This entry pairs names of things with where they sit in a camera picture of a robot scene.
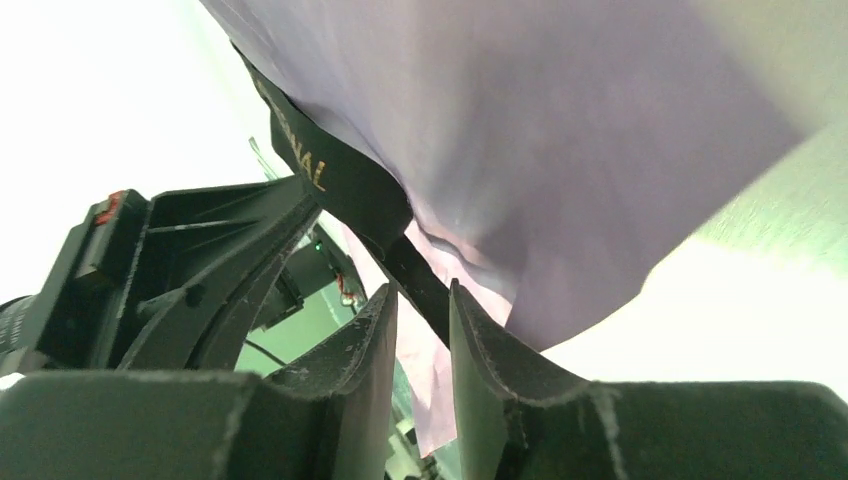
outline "red clip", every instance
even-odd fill
[[[106,223],[109,223],[109,220],[112,220],[112,217],[115,216],[115,212],[118,210],[118,206],[121,204],[121,197],[123,196],[123,190],[109,195],[109,208],[94,218],[95,226],[99,227],[100,225],[105,225]]]

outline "black curved clamp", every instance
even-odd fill
[[[848,405],[821,385],[578,377],[451,288],[464,478],[848,478]]]
[[[44,371],[0,395],[4,479],[374,480],[387,457],[397,293],[262,380]]]

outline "black plastic mount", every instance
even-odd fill
[[[456,283],[451,346],[463,478],[848,478],[848,405],[821,385],[590,382]]]
[[[397,293],[385,285],[350,323],[268,380],[37,372],[0,396],[2,476],[382,478],[396,333]]]
[[[319,211],[296,178],[111,195],[71,229],[42,291],[0,306],[0,374],[232,368],[250,329],[335,280],[326,254],[292,255]],[[290,257],[325,273],[298,281]]]

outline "white wall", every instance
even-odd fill
[[[0,14],[0,303],[126,188],[264,180],[268,111],[199,2],[9,2]],[[278,167],[288,171],[276,159]]]

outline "lavender fabric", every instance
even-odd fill
[[[202,1],[306,114],[397,178],[430,245],[511,303],[507,328],[539,350],[637,295],[804,137],[690,2]],[[434,370],[410,375],[426,405],[450,378]]]

